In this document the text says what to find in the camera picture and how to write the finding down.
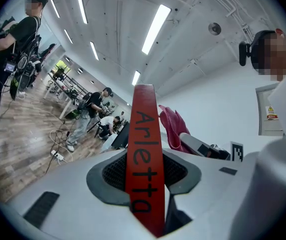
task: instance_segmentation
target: gray panel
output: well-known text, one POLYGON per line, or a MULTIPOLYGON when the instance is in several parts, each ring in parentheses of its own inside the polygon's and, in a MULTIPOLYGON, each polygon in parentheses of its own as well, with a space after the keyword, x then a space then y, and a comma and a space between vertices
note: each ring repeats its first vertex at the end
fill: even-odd
POLYGON ((126 192, 109 185, 103 178, 104 168, 126 155, 126 153, 127 149, 124 149, 121 153, 93 166, 86 176, 86 182, 89 190, 99 200, 106 204, 130 206, 129 195, 126 192))
POLYGON ((180 181, 174 183, 171 186, 168 186, 168 190, 172 195, 178 195, 178 194, 186 194, 189 193, 201 180, 201 170, 195 166, 194 164, 191 164, 184 159, 181 159, 177 155, 173 155, 170 152, 167 152, 163 149, 163 154, 170 159, 176 161, 180 165, 184 166, 188 173, 187 175, 181 179, 180 181))

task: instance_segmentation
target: ceiling light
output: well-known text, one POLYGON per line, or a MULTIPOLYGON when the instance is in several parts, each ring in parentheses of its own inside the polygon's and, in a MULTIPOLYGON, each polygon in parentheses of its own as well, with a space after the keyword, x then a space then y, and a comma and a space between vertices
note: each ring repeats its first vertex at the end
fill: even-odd
POLYGON ((94 55, 95 55, 96 60, 99 61, 98 56, 97 56, 97 53, 96 53, 96 50, 95 50, 95 46, 94 46, 94 43, 93 43, 93 42, 91 42, 91 47, 92 47, 92 49, 93 49, 93 53, 94 53, 94 55))
POLYGON ((66 35, 67 35, 67 37, 68 37, 69 41, 70 41, 71 43, 73 43, 73 41, 72 41, 72 40, 71 40, 71 38, 69 37, 69 35, 68 35, 68 33, 67 33, 66 29, 64 29, 64 31, 65 31, 65 33, 66 33, 66 35))
POLYGON ((137 83, 138 78, 139 78, 140 75, 141 74, 138 71, 135 72, 132 85, 135 85, 137 83))
POLYGON ((53 5, 53 7, 54 7, 54 10, 55 10, 55 12, 56 12, 56 14, 57 14, 57 17, 60 18, 60 17, 59 17, 59 14, 58 14, 58 11, 57 11, 57 9, 56 9, 56 6, 55 6, 55 4, 54 4, 54 1, 53 1, 53 0, 51 0, 51 1, 52 1, 52 5, 53 5))
POLYGON ((85 14, 85 8, 84 8, 83 0, 78 0, 78 3, 79 3, 79 8, 81 9, 81 14, 82 14, 82 17, 83 17, 83 21, 84 21, 85 24, 87 24, 88 21, 87 21, 86 14, 85 14))
POLYGON ((149 50, 151 50, 151 47, 158 35, 158 32, 162 28, 162 25, 164 24, 170 12, 170 8, 162 4, 159 6, 142 48, 142 52, 144 52, 146 55, 149 53, 149 50))

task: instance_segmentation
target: white wall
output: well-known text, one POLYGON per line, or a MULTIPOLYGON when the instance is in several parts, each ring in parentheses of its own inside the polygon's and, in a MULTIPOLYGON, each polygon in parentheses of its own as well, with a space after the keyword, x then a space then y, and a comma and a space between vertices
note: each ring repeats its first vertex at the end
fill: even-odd
POLYGON ((270 76, 258 75, 250 61, 245 67, 233 63, 159 99, 158 104, 177 110, 192 136, 209 145, 242 143, 247 154, 279 138, 258 135, 255 88, 272 83, 270 76))
POLYGON ((102 91, 98 89, 94 84, 91 83, 91 79, 87 72, 84 71, 82 74, 78 74, 77 72, 78 72, 77 70, 71 69, 67 75, 68 77, 75 79, 88 92, 95 93, 95 92, 102 91))
POLYGON ((121 112, 124 111, 124 116, 125 116, 125 119, 127 121, 130 121, 131 119, 131 110, 129 108, 126 108, 126 107, 123 107, 121 105, 119 105, 115 111, 112 113, 112 116, 116 117, 116 116, 120 116, 121 115, 121 112))

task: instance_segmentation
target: black vent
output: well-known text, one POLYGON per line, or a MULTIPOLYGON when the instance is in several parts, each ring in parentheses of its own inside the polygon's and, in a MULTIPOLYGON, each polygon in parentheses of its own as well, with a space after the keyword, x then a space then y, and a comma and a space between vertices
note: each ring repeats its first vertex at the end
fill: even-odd
POLYGON ((164 176, 165 176, 165 185, 167 187, 177 183, 183 179, 188 171, 187 169, 174 161, 173 159, 163 155, 164 162, 164 176))
POLYGON ((110 163, 103 169, 103 178, 109 185, 125 191, 126 155, 110 163))
MULTIPOLYGON (((173 159, 163 155, 165 185, 167 187, 177 183, 183 179, 188 171, 187 169, 174 161, 173 159)), ((121 156, 116 161, 110 163, 103 169, 103 178, 109 185, 125 191, 126 176, 126 155, 121 156)))

